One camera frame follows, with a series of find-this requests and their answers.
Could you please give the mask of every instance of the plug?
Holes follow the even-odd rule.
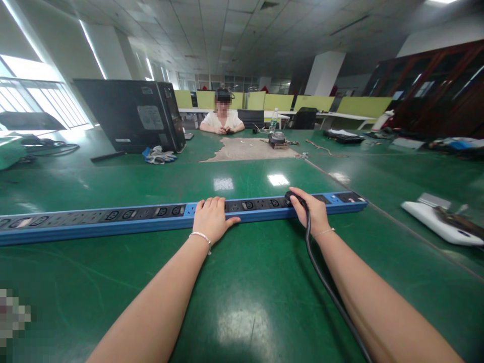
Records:
[[[295,196],[297,198],[297,200],[299,200],[299,202],[301,203],[301,205],[304,207],[304,209],[308,210],[308,205],[306,204],[306,201],[301,198],[299,195],[296,195],[296,193],[294,192],[287,192],[286,195],[284,196],[285,200],[286,200],[286,204],[288,206],[291,206],[292,203],[291,203],[291,196]]]

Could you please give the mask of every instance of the silver bracelet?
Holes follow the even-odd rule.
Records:
[[[331,229],[327,229],[325,231],[322,231],[322,232],[319,232],[319,233],[316,233],[313,237],[316,238],[316,236],[319,236],[320,234],[325,234],[327,232],[332,232],[334,231],[334,228],[331,228]]]
[[[205,236],[203,233],[200,233],[200,232],[192,232],[192,233],[190,233],[190,235],[188,237],[190,238],[194,234],[199,235],[200,237],[204,238],[208,242],[207,256],[211,255],[212,254],[212,241],[210,241],[207,236]]]

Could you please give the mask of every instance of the yellow-green partition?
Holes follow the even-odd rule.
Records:
[[[198,108],[214,108],[215,91],[197,91]]]
[[[273,95],[266,94],[264,110],[274,111],[277,107],[279,111],[291,111],[293,95]]]
[[[175,90],[175,99],[178,108],[193,108],[190,91]]]
[[[391,97],[343,97],[337,112],[379,118],[391,100]]]
[[[265,92],[249,92],[247,94],[247,109],[263,110],[265,97]]]
[[[296,99],[294,111],[299,111],[301,107],[314,107],[317,108],[318,111],[328,112],[333,101],[334,97],[300,95]]]
[[[232,92],[235,98],[232,100],[232,109],[243,109],[244,108],[244,93],[242,92]]]

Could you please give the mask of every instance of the hand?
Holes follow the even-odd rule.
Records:
[[[289,188],[291,192],[303,198],[308,205],[309,211],[311,213],[311,234],[315,235],[325,230],[331,229],[328,222],[328,215],[326,214],[326,204],[317,200],[312,195],[302,191],[299,188]],[[295,196],[291,196],[291,203],[296,210],[299,222],[306,227],[306,210],[301,205],[299,200]]]
[[[209,198],[206,202],[201,200],[197,204],[193,232],[203,233],[215,244],[230,227],[239,222],[239,217],[225,220],[225,198]]]

